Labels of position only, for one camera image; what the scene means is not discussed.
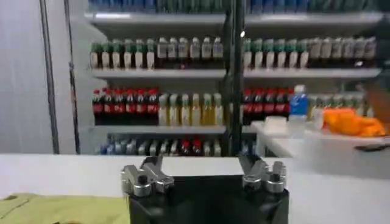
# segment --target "orange cloth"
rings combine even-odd
[[[377,137],[386,134],[378,119],[358,116],[350,108],[325,109],[324,125],[331,132],[342,135]]]

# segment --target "white countertop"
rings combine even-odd
[[[139,166],[142,160],[134,156],[0,155],[0,197],[14,192],[121,197],[119,171],[124,165]],[[318,166],[299,159],[265,160],[283,161],[287,166],[290,224],[363,224],[390,220],[390,180],[385,176],[369,177],[371,171],[367,169],[376,167],[376,163],[361,168],[363,174],[368,170],[367,176],[361,176],[321,172]],[[237,158],[167,157],[163,171],[178,176],[242,174]]]

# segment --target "metal gripper jaw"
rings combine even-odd
[[[161,171],[162,162],[162,156],[150,156],[139,169],[134,165],[125,166],[121,172],[123,192],[137,197],[147,197],[153,192],[167,193],[175,181]]]
[[[286,187],[286,167],[282,162],[274,162],[272,167],[258,156],[240,156],[243,168],[243,188],[247,191],[265,189],[270,193],[282,193]]]

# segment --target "white shelf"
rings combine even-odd
[[[245,78],[368,78],[381,69],[255,69],[244,71]]]
[[[107,134],[180,134],[180,135],[203,135],[223,134],[225,126],[210,127],[171,127],[171,126],[94,126],[90,131],[98,131]]]
[[[131,79],[131,78],[164,78],[164,79],[221,79],[225,76],[223,69],[209,70],[91,70],[92,76],[99,79]]]
[[[225,15],[85,13],[84,17],[93,24],[214,25],[225,21]]]
[[[247,25],[291,25],[291,26],[366,26],[378,23],[382,13],[298,13],[298,14],[265,14],[249,15],[245,18]]]

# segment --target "shelf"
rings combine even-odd
[[[378,23],[382,13],[301,13],[249,15],[246,25],[289,25],[289,26],[366,26]]]
[[[245,78],[343,78],[376,77],[381,69],[259,69],[244,71]]]
[[[223,69],[209,70],[91,70],[98,79],[222,79]]]
[[[180,134],[180,135],[219,135],[226,131],[225,126],[215,127],[170,127],[170,126],[94,126],[91,131],[106,134]]]

